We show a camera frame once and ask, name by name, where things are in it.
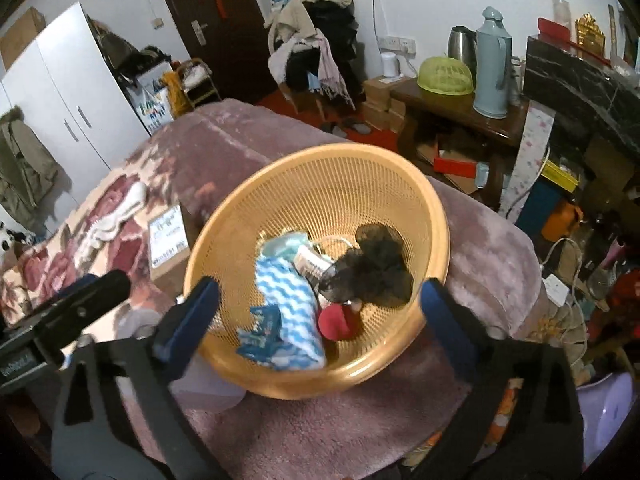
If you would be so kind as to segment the dark blue snack packet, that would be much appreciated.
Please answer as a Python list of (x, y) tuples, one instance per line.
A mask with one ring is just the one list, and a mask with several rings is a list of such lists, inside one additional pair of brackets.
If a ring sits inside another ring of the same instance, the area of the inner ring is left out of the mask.
[(282, 342), (280, 310), (273, 304), (264, 304), (251, 307), (250, 314), (254, 325), (250, 330), (242, 328), (236, 330), (240, 344), (235, 352), (245, 359), (270, 366)]

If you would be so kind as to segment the blue white striped cloth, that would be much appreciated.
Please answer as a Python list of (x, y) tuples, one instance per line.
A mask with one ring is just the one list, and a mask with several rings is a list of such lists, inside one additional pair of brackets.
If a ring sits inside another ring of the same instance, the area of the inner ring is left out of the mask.
[(311, 284), (292, 262), (260, 256), (255, 284), (267, 307), (280, 313), (278, 340), (270, 344), (268, 363), (275, 370), (320, 370), (326, 352), (318, 329), (320, 307)]

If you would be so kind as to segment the red makeup sponge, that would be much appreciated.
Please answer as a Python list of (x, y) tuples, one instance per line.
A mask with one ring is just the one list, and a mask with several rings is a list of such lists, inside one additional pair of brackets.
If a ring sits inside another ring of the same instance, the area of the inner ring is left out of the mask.
[(358, 313), (344, 304), (329, 304), (319, 315), (319, 332), (329, 341), (343, 341), (356, 338), (361, 330)]

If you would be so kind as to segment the black hair scrunchie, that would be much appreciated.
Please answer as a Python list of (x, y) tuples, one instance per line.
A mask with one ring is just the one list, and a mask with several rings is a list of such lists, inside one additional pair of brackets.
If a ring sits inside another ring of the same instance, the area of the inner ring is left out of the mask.
[(382, 223), (356, 231), (349, 248), (321, 275), (318, 293), (336, 304), (360, 300), (383, 308), (399, 308), (412, 297), (413, 277), (404, 258), (400, 234)]

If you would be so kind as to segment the green face mask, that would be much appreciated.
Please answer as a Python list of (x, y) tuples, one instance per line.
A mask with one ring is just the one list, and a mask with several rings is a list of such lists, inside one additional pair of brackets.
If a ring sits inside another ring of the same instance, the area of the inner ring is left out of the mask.
[(293, 262), (299, 248), (310, 247), (309, 235), (302, 231), (292, 231), (266, 240), (259, 249), (259, 255), (268, 259), (283, 259)]

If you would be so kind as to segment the cotton swabs pack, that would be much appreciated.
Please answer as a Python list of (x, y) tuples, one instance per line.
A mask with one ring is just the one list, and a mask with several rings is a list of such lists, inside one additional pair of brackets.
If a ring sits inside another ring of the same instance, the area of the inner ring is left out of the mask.
[(293, 259), (295, 270), (311, 284), (317, 287), (322, 276), (329, 268), (332, 268), (334, 261), (325, 255), (321, 255), (312, 246), (300, 245)]

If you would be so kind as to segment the brown cardboard box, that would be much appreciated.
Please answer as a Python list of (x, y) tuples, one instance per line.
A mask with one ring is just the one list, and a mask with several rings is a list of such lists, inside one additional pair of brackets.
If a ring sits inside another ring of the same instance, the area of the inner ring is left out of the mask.
[(182, 203), (174, 203), (149, 222), (148, 234), (152, 281), (180, 286), (198, 235), (190, 214)]

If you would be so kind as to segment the panda plush toy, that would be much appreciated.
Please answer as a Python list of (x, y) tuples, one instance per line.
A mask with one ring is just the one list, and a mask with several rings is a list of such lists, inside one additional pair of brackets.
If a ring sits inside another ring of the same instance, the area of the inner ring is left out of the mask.
[(30, 234), (21, 231), (13, 231), (6, 227), (4, 222), (0, 222), (0, 247), (2, 255), (12, 252), (15, 255), (21, 255), (22, 251), (35, 244), (36, 238)]

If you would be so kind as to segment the olive green jacket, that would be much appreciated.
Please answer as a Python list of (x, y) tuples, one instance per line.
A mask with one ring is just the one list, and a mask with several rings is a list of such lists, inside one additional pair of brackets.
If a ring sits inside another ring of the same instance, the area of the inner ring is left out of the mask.
[(23, 228), (43, 229), (41, 205), (60, 170), (18, 106), (1, 116), (1, 206)]

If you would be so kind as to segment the printed shopping bag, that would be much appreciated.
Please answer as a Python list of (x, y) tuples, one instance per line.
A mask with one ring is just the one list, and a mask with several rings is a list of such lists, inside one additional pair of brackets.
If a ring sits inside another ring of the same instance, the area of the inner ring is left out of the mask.
[(152, 93), (147, 88), (143, 88), (137, 113), (149, 134), (156, 133), (157, 130), (172, 122), (174, 115), (169, 104), (168, 89), (161, 88), (160, 91)]

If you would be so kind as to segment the white wardrobe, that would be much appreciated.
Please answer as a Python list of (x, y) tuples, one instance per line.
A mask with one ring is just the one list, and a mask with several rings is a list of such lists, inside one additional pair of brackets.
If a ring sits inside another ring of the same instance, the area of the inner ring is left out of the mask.
[(108, 68), (81, 4), (53, 20), (2, 78), (82, 202), (150, 135)]

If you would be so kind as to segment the orange plastic basket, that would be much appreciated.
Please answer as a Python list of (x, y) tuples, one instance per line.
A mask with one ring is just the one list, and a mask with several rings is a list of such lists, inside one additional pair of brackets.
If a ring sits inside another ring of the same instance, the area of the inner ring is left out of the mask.
[(240, 184), (205, 223), (183, 288), (219, 287), (201, 352), (267, 398), (342, 391), (389, 366), (424, 327), (420, 289), (448, 273), (434, 185), (374, 146), (307, 148)]

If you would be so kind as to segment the dark wooden door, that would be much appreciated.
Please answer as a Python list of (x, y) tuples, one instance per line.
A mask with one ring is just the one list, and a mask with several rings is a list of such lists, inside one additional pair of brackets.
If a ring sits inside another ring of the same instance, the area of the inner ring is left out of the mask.
[(220, 95), (255, 104), (276, 91), (257, 0), (165, 0), (186, 50), (212, 71)]

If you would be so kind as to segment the pile of clothes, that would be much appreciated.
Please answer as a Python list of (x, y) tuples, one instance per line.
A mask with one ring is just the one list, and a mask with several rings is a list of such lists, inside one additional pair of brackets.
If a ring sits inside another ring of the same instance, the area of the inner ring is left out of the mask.
[(284, 98), (311, 93), (349, 107), (361, 92), (354, 0), (271, 0), (268, 70)]

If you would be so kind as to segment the dark wooden side table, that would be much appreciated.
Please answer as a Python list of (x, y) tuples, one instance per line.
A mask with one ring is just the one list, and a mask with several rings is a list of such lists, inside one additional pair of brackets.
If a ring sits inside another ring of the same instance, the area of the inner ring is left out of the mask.
[(488, 146), (491, 177), (504, 176), (510, 170), (509, 158), (518, 152), (522, 140), (528, 99), (523, 98), (519, 106), (509, 105), (506, 118), (495, 119), (474, 110), (472, 94), (443, 96), (421, 89), (416, 78), (390, 90), (390, 97), (406, 107), (405, 123), (397, 140), (398, 153), (405, 159), (410, 162), (418, 159), (416, 136), (420, 132), (434, 132), (439, 122), (451, 122), (475, 133), (477, 140)]

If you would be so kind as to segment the stacked cardboard boxes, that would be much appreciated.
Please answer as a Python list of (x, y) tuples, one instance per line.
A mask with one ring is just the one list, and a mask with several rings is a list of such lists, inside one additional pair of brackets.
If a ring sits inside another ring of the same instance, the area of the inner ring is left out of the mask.
[(378, 77), (363, 83), (362, 114), (366, 124), (376, 130), (401, 134), (416, 130), (416, 118), (410, 108), (408, 91), (416, 90), (416, 80), (407, 76)]

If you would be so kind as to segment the black marble cabinet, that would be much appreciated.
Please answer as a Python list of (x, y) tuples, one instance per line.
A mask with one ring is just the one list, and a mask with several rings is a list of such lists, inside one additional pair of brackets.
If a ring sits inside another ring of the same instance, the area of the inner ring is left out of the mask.
[(528, 37), (524, 94), (554, 110), (575, 138), (598, 134), (639, 158), (639, 92), (594, 56), (548, 36)]

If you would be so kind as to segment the green mesh food cover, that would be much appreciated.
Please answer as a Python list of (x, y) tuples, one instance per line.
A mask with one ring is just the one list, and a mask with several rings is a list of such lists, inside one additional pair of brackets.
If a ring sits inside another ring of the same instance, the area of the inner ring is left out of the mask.
[(442, 96), (467, 96), (474, 92), (469, 67), (448, 56), (432, 56), (423, 61), (416, 83), (422, 90)]

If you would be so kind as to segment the teal thermos flask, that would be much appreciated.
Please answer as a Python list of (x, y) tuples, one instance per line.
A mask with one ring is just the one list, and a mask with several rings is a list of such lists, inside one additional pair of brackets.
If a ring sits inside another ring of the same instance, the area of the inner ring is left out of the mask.
[(483, 11), (484, 23), (476, 31), (476, 88), (474, 110), (492, 119), (508, 114), (512, 37), (502, 14), (492, 6)]

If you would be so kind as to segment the steel electric kettle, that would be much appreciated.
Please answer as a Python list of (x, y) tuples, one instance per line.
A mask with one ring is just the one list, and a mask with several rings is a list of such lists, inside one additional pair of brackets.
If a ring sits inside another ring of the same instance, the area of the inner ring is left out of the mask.
[(464, 63), (470, 70), (475, 70), (476, 32), (466, 26), (454, 26), (450, 30), (447, 54), (450, 58)]

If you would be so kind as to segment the wall power strip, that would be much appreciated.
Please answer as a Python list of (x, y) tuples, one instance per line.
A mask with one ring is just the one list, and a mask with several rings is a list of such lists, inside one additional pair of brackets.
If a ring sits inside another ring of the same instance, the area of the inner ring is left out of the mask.
[(416, 40), (405, 37), (384, 36), (378, 38), (378, 47), (385, 51), (393, 51), (404, 55), (416, 54)]

